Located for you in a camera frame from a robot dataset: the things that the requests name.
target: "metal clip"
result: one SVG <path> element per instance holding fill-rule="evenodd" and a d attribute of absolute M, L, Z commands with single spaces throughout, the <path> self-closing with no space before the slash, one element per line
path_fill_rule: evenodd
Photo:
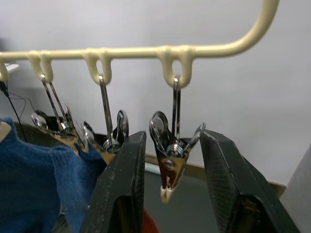
<path fill-rule="evenodd" d="M 47 116 L 40 110 L 35 110 L 31 117 L 34 125 L 42 132 L 51 135 L 56 140 L 72 148 L 78 155 L 75 143 L 88 152 L 88 142 L 79 127 L 75 127 L 68 104 L 65 104 L 65 117 Z"/>
<path fill-rule="evenodd" d="M 193 137 L 180 138 L 180 94 L 179 77 L 174 79 L 173 86 L 173 121 L 172 132 L 168 128 L 168 120 L 163 112 L 156 112 L 149 123 L 151 138 L 155 144 L 155 151 L 159 163 L 162 186 L 161 199 L 168 203 L 175 188 L 183 175 L 189 153 L 200 139 L 205 123 L 195 131 Z"/>
<path fill-rule="evenodd" d="M 107 127 L 107 135 L 95 133 L 92 127 L 85 121 L 81 124 L 80 128 L 87 140 L 92 143 L 94 148 L 100 152 L 105 152 L 108 154 L 115 154 L 119 151 L 124 141 L 129 136 L 129 126 L 128 126 L 128 117 L 124 110 L 120 110 L 117 115 L 117 127 L 112 130 L 112 120 L 109 108 L 109 101 L 107 95 L 106 85 L 103 81 L 103 76 L 99 76 L 103 106 L 104 106 L 104 115 Z"/>

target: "gray floor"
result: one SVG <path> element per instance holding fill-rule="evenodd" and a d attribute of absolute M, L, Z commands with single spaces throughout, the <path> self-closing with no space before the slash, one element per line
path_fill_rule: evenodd
<path fill-rule="evenodd" d="M 160 176 L 145 172 L 144 207 L 160 233 L 219 233 L 204 181 L 183 177 L 169 204 L 160 199 Z"/>

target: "blue fabric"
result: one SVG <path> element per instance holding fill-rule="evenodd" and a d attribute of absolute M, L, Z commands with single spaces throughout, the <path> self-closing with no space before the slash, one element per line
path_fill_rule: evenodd
<path fill-rule="evenodd" d="M 60 205 L 79 232 L 97 177 L 106 168 L 99 153 L 76 156 L 68 147 L 45 148 L 18 139 L 12 130 L 0 143 L 0 232 L 49 233 Z"/>

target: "cream plastic hanger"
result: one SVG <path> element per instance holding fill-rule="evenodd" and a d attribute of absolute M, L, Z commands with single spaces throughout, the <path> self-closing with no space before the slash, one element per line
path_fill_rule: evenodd
<path fill-rule="evenodd" d="M 111 81 L 111 61 L 113 59 L 157 58 L 162 63 L 164 79 L 171 87 L 173 87 L 175 77 L 172 64 L 175 60 L 180 61 L 182 65 L 182 74 L 179 80 L 179 86 L 180 88 L 184 88 L 191 80 L 192 62 L 195 58 L 232 56 L 254 46 L 269 29 L 275 16 L 278 2 L 279 0 L 263 0 L 259 17 L 253 28 L 241 39 L 223 45 L 0 52 L 0 81 L 5 82 L 8 79 L 8 72 L 4 64 L 7 60 L 29 60 L 38 78 L 42 80 L 42 74 L 44 74 L 45 82 L 50 83 L 53 80 L 51 66 L 51 61 L 53 59 L 85 59 L 91 77 L 98 85 L 100 84 L 100 77 L 102 77 L 102 74 L 99 74 L 96 62 L 100 60 L 104 71 L 103 82 L 107 85 Z"/>
<path fill-rule="evenodd" d="M 5 139 L 5 137 L 11 131 L 11 126 L 5 122 L 0 122 L 0 143 Z"/>

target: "white wall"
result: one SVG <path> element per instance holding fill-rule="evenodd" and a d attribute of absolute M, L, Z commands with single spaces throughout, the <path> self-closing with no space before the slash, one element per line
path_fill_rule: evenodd
<path fill-rule="evenodd" d="M 1 4 L 0 36 L 10 50 L 226 43 L 251 28 L 260 5 L 260 0 L 12 0 Z M 310 7 L 307 0 L 281 0 L 275 21 L 254 48 L 194 62 L 192 81 L 182 91 L 183 137 L 205 122 L 234 140 L 268 180 L 289 181 L 311 141 Z M 20 64 L 9 82 L 11 90 L 52 114 L 29 63 Z M 105 133 L 100 88 L 86 63 L 53 61 L 52 66 L 56 91 L 75 119 Z M 172 89 L 158 60 L 116 60 L 112 71 L 107 90 L 114 125 L 119 109 L 126 110 L 131 133 L 148 131 L 157 110 L 172 118 Z M 0 116 L 12 116 L 0 96 Z M 30 108 L 26 118 L 30 122 Z M 149 133 L 147 152 L 154 153 Z M 203 165 L 199 146 L 189 162 Z"/>

